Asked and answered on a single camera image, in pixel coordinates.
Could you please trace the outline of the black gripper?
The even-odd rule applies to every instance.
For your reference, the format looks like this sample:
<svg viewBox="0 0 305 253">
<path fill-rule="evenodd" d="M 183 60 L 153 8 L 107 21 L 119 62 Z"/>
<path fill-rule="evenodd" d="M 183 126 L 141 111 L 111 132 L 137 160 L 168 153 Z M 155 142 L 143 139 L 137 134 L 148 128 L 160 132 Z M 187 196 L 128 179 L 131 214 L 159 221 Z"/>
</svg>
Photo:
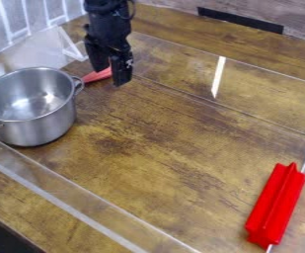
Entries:
<svg viewBox="0 0 305 253">
<path fill-rule="evenodd" d="M 111 33 L 105 37 L 96 37 L 88 34 L 84 40 L 95 71 L 104 71 L 111 67 L 112 62 L 113 80 L 117 87 L 133 79 L 135 56 L 128 36 L 128 34 Z"/>
</svg>

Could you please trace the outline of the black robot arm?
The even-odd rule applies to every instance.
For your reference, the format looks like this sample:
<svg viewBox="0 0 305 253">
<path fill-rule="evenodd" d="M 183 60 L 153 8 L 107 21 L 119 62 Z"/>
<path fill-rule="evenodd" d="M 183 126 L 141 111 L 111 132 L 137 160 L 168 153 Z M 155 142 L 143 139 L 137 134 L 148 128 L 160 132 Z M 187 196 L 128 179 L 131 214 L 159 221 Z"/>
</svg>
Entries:
<svg viewBox="0 0 305 253">
<path fill-rule="evenodd" d="M 135 55 L 128 36 L 137 13 L 136 0 L 85 0 L 89 23 L 85 47 L 96 72 L 112 68 L 117 87 L 133 79 Z"/>
</svg>

